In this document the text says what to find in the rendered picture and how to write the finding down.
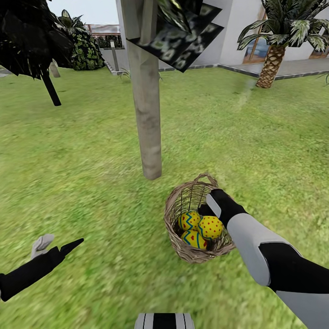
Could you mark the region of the easter egg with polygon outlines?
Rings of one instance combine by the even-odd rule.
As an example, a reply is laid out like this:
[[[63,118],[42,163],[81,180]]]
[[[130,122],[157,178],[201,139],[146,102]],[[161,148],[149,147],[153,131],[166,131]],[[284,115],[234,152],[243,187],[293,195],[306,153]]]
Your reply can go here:
[[[217,216],[202,216],[197,224],[199,234],[208,241],[217,239],[222,233],[222,227]]]
[[[195,211],[184,212],[178,219],[178,225],[184,231],[187,230],[197,230],[197,224],[201,216]]]
[[[182,229],[183,230],[183,229]],[[193,248],[196,249],[206,249],[207,248],[207,241],[204,239],[198,231],[196,230],[187,230],[184,231],[181,235],[181,238],[189,245],[191,245]]]

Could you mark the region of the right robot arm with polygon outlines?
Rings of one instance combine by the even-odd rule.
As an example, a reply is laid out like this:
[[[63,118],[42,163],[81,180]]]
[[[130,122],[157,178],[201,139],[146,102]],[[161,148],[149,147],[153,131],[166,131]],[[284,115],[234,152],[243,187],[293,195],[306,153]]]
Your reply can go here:
[[[256,283],[271,288],[308,329],[329,329],[329,269],[303,258],[223,190],[208,193],[206,202],[198,214],[218,217]]]

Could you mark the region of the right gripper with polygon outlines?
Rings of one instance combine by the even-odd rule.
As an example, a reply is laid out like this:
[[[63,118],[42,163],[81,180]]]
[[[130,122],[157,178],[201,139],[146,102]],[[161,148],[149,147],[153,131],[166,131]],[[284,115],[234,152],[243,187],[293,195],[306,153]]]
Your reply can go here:
[[[209,208],[207,204],[202,204],[200,208],[198,208],[198,214],[202,216],[215,216],[215,213]]]

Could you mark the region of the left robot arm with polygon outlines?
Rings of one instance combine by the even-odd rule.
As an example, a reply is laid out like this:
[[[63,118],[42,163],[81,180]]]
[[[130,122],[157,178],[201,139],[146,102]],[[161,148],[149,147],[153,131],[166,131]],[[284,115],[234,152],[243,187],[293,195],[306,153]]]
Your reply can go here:
[[[21,265],[7,275],[0,274],[0,299],[6,302],[26,287],[45,277],[62,263],[69,252],[84,241],[83,238],[72,241],[62,246],[60,251],[57,246],[49,251],[45,250],[53,239],[54,234],[41,236],[32,246],[30,262]]]

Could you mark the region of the wicker basket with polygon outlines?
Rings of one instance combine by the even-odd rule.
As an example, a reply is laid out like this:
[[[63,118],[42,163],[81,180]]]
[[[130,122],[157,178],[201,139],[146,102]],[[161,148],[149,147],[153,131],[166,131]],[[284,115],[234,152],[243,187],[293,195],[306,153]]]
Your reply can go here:
[[[199,178],[206,176],[211,184],[198,181]],[[236,248],[224,226],[217,239],[207,241],[206,249],[193,248],[181,238],[183,230],[178,225],[179,217],[184,212],[191,210],[198,213],[198,208],[202,204],[207,204],[207,194],[220,189],[217,184],[218,181],[216,178],[216,180],[213,179],[214,177],[211,177],[209,173],[199,174],[193,181],[176,186],[165,201],[164,222],[169,232],[171,244],[179,257],[190,264],[205,263],[216,256],[226,255]]]

